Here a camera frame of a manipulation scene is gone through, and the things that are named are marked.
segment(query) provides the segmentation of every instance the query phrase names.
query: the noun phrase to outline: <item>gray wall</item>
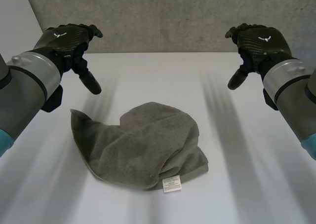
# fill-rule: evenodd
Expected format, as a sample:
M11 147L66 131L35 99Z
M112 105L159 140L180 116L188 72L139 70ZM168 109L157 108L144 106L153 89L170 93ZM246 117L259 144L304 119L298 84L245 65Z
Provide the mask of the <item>gray wall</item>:
M89 52L232 52L241 23L281 30L294 57L313 63L316 0L29 0L43 30L65 23L104 33Z

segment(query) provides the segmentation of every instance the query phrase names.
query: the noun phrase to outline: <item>blue arm segment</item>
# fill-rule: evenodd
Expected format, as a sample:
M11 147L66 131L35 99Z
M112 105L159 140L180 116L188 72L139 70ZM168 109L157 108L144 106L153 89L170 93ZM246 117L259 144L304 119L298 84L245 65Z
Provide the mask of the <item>blue arm segment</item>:
M309 155L316 160L316 134L310 135L302 141L302 147L309 153Z
M0 129L0 156L7 151L14 144L13 138L8 135L5 131Z

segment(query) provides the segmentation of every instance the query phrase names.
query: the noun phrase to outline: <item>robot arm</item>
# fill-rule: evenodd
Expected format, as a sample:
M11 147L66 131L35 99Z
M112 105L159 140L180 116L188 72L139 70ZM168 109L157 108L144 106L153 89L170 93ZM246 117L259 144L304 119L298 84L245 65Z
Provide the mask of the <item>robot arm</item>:
M266 103L279 110L302 147L316 160L316 71L292 57L283 35L275 28L242 24L226 33L238 46L243 65L228 87L238 88L248 73L263 81Z
M300 60L273 66L263 86L302 147L316 160L316 71Z
M101 92L82 58L94 36L102 37L94 25L61 25L47 30L34 50L7 63L0 56L0 156L39 110L51 112L61 104L64 72L72 69L93 94Z

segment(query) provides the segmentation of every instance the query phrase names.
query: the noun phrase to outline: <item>gray towel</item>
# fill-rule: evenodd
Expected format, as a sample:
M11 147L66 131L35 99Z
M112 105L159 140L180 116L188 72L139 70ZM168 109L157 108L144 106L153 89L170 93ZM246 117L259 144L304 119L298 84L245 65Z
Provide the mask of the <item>gray towel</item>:
M75 142L97 178L141 189L162 188L162 179L180 175L188 181L208 171L198 147L198 125L186 113L146 103L105 125L71 110Z

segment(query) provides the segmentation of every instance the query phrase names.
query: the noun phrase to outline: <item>gray arm segment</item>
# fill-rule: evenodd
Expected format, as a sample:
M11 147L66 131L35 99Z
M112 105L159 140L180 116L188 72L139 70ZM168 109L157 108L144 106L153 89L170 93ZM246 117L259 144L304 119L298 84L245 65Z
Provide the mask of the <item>gray arm segment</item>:
M287 60L275 65L265 75L263 85L274 99L278 110L291 127L302 146L316 159L316 103L306 94L306 88L316 92L316 72L299 60Z
M13 56L7 63L12 80L0 89L0 129L16 140L60 84L60 73L34 52Z

